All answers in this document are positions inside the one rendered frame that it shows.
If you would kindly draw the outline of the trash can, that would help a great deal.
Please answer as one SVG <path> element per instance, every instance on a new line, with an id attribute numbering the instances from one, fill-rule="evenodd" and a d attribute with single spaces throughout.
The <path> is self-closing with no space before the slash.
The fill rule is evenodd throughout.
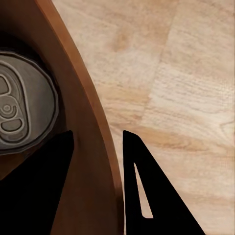
<path id="1" fill-rule="evenodd" d="M 48 135 L 0 155 L 0 181 L 52 137 L 72 130 L 74 150 L 50 235 L 124 235 L 122 181 L 113 136 L 83 59 L 52 0 L 0 0 L 0 47 L 51 73 L 60 110 Z"/>

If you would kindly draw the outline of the can of soda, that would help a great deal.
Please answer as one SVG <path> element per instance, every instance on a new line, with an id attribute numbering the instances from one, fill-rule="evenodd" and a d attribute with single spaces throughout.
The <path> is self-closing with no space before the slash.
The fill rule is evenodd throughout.
<path id="1" fill-rule="evenodd" d="M 0 47 L 0 155 L 39 144 L 53 129 L 59 110 L 59 90 L 40 61 Z"/>

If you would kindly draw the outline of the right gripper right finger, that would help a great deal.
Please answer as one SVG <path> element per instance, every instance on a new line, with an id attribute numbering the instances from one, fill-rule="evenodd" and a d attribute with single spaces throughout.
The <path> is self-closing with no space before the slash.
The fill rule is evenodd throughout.
<path id="1" fill-rule="evenodd" d="M 134 163 L 153 218 L 145 218 Z M 206 235 L 141 138 L 123 131 L 126 235 Z"/>

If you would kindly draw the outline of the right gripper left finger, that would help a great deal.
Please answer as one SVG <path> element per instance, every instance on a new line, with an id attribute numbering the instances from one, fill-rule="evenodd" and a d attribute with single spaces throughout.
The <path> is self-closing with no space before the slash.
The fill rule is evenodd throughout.
<path id="1" fill-rule="evenodd" d="M 50 235 L 73 150 L 60 133 L 0 181 L 0 235 Z"/>

